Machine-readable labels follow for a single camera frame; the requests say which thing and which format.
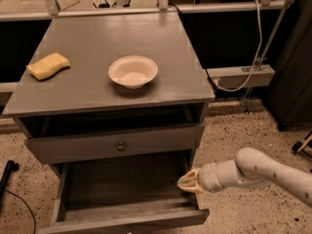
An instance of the drawer knob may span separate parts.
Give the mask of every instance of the drawer knob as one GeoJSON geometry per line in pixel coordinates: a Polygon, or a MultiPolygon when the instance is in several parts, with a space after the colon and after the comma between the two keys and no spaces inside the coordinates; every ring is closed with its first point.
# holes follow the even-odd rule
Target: drawer knob
{"type": "Polygon", "coordinates": [[[125,150],[126,150],[126,145],[125,145],[125,143],[124,143],[124,142],[119,142],[119,143],[117,144],[117,150],[120,151],[120,152],[125,151],[125,150]]]}

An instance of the bowl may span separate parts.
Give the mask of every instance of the bowl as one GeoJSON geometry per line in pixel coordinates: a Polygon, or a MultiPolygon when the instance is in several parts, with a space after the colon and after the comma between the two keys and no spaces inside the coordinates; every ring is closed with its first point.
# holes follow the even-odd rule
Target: bowl
{"type": "Polygon", "coordinates": [[[158,73],[158,66],[150,58],[129,56],[119,58],[109,69],[110,79],[126,88],[138,89],[152,81],[158,73]]]}

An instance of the closed drawer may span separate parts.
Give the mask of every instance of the closed drawer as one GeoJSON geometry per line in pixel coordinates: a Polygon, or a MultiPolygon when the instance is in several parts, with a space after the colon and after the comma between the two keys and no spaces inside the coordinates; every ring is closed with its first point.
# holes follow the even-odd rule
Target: closed drawer
{"type": "Polygon", "coordinates": [[[198,147],[204,124],[154,131],[30,138],[25,144],[42,164],[57,164],[198,147]]]}
{"type": "Polygon", "coordinates": [[[187,151],[67,164],[62,173],[51,233],[146,233],[203,224],[208,210],[184,194],[187,151]]]}

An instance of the floor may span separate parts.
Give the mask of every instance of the floor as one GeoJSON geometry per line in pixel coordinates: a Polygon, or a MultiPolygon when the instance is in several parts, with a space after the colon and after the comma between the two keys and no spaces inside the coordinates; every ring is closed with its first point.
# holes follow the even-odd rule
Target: floor
{"type": "MultiPolygon", "coordinates": [[[[285,165],[312,173],[310,158],[292,154],[293,144],[303,141],[311,126],[293,126],[280,133],[260,100],[252,100],[250,110],[251,114],[245,114],[237,101],[210,104],[194,167],[232,159],[240,148],[251,146],[285,165]]],[[[24,139],[12,119],[0,118],[0,175],[8,160],[19,163],[7,189],[28,203],[38,229],[49,225],[59,179],[32,156],[23,145],[24,139]]],[[[203,225],[156,234],[312,232],[312,209],[274,184],[264,189],[227,188],[216,194],[198,195],[198,201],[201,209],[211,213],[203,225]]],[[[0,207],[0,233],[32,233],[31,214],[20,199],[5,192],[0,207]]]]}

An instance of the white robotic arm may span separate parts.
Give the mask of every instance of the white robotic arm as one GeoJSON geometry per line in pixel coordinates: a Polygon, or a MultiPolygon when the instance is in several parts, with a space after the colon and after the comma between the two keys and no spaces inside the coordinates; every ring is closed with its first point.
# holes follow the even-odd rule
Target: white robotic arm
{"type": "Polygon", "coordinates": [[[269,181],[312,208],[311,174],[278,163],[250,147],[239,150],[233,160],[190,171],[177,185],[185,191],[205,193],[226,187],[263,188],[269,181]]]}

